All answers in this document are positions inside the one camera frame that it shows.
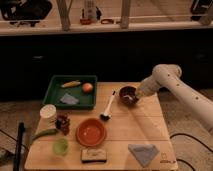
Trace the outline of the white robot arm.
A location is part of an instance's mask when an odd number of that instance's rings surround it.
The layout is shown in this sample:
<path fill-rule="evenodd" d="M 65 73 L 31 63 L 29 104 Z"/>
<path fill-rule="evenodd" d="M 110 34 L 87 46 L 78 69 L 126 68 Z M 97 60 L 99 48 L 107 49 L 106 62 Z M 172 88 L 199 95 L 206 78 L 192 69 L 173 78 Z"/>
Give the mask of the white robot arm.
<path fill-rule="evenodd" d="M 158 64 L 152 74 L 136 88 L 135 96 L 140 99 L 167 88 L 180 102 L 187 106 L 203 127 L 213 135 L 213 101 L 180 80 L 182 70 L 175 64 Z"/>

